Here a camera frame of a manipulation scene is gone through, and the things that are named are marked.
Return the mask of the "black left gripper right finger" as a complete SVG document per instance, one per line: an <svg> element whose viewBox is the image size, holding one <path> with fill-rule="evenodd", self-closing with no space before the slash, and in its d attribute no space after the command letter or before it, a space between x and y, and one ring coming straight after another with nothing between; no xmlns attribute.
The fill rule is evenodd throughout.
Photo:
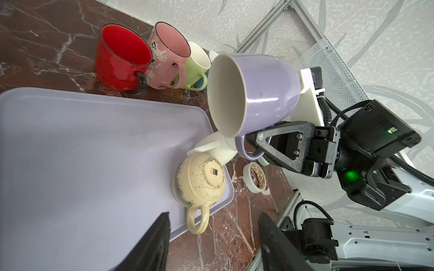
<svg viewBox="0 0 434 271"><path fill-rule="evenodd" d="M268 214L260 214L258 227L264 271L313 270Z"/></svg>

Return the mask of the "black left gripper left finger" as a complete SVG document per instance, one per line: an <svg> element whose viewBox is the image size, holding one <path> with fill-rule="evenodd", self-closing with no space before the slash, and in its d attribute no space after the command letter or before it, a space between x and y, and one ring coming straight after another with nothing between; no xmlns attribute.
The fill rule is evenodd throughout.
<svg viewBox="0 0 434 271"><path fill-rule="evenodd" d="M114 271L165 271L170 241L169 213L161 213Z"/></svg>

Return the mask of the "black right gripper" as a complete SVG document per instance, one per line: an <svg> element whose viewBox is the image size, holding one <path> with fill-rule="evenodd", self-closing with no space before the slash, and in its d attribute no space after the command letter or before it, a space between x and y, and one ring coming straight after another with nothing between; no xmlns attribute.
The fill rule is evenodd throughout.
<svg viewBox="0 0 434 271"><path fill-rule="evenodd" d="M391 174L387 161L420 177L421 173L396 155L419 144L420 134L377 100L342 111L331 102L325 105L324 128L315 130L314 124L305 121L283 121L248 134L246 140L269 163L291 172L308 175L319 166L321 178L336 173L352 201L377 211L409 194L411 188Z"/></svg>

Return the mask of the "white mug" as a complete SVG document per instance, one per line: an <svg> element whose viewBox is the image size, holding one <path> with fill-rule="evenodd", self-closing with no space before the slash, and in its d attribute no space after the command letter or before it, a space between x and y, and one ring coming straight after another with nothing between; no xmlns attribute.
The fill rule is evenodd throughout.
<svg viewBox="0 0 434 271"><path fill-rule="evenodd" d="M215 132L197 143L192 150L187 152L187 156L198 153L207 153L224 166L237 154L235 139Z"/></svg>

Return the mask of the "purple mug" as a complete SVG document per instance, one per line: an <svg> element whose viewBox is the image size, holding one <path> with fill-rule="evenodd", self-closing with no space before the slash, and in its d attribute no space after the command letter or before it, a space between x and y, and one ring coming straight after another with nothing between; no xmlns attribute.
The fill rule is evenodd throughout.
<svg viewBox="0 0 434 271"><path fill-rule="evenodd" d="M245 150L247 134L285 119L301 95L298 71L287 61L269 55L220 54L208 76L208 105L217 130L234 138L240 156L256 160Z"/></svg>

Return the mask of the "light green mug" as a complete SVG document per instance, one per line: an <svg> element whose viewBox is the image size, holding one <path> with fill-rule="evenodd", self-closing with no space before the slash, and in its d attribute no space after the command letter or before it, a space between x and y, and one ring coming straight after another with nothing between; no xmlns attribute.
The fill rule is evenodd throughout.
<svg viewBox="0 0 434 271"><path fill-rule="evenodd" d="M211 61L207 53L198 44L188 42L191 55L185 62L186 78L182 89L202 91L207 87L208 77L206 72L211 67Z"/></svg>

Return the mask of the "pink patterned mug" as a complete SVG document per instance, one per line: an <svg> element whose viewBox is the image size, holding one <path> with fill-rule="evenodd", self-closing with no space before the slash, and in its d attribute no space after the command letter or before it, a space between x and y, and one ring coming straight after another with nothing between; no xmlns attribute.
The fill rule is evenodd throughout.
<svg viewBox="0 0 434 271"><path fill-rule="evenodd" d="M148 39L153 54L146 71L148 86L153 89L181 88L186 79L185 62L191 48L185 37L172 25L159 21Z"/></svg>

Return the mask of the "red mug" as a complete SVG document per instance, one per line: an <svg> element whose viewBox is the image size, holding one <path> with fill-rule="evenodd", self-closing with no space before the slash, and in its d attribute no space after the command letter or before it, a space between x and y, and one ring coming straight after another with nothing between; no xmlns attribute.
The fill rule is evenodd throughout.
<svg viewBox="0 0 434 271"><path fill-rule="evenodd" d="M98 38L95 74L108 88L141 94L148 87L146 72L153 60L148 44L134 31L106 24Z"/></svg>

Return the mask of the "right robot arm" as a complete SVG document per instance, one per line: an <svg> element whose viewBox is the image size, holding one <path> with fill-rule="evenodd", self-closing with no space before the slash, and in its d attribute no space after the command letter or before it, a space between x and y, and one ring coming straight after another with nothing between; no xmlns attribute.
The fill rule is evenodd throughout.
<svg viewBox="0 0 434 271"><path fill-rule="evenodd" d="M354 202L417 219L434 220L434 181L398 157L421 136L377 100L336 111L325 126L283 121L247 135L266 159L310 177L336 175Z"/></svg>

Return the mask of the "clear tape roll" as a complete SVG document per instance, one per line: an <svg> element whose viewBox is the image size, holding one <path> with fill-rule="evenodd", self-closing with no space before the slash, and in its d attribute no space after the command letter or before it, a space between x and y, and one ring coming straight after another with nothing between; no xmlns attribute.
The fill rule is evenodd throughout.
<svg viewBox="0 0 434 271"><path fill-rule="evenodd" d="M254 194L262 193L266 189L266 176L261 166L255 162L244 167L243 179L245 186Z"/></svg>

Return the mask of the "lavender plastic tray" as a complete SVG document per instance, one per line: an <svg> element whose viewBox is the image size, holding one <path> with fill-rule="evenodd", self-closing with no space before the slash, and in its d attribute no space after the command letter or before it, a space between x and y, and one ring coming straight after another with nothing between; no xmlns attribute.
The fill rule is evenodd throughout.
<svg viewBox="0 0 434 271"><path fill-rule="evenodd" d="M1 269L108 271L155 222L186 233L171 181L212 133L199 107L41 88L1 95Z"/></svg>

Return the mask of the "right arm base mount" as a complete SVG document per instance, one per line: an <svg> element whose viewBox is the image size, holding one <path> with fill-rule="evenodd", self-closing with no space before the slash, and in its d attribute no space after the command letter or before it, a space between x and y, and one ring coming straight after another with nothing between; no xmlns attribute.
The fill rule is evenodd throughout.
<svg viewBox="0 0 434 271"><path fill-rule="evenodd" d="M314 206L325 217L308 218L298 228L297 214L303 205ZM338 260L336 248L339 242L333 238L331 230L333 225L333 218L324 208L312 201L301 201L295 206L293 217L284 218L280 230L306 260L315 264L329 264L331 261Z"/></svg>

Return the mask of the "aluminium frame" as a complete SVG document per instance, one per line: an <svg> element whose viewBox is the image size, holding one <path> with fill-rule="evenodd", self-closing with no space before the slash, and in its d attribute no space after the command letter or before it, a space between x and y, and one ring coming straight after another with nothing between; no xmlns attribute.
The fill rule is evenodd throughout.
<svg viewBox="0 0 434 271"><path fill-rule="evenodd" d="M235 53L265 54L282 58L302 55L324 38L327 24L326 1L317 1L318 18L314 19L308 1L277 1L269 13L244 40Z"/></svg>

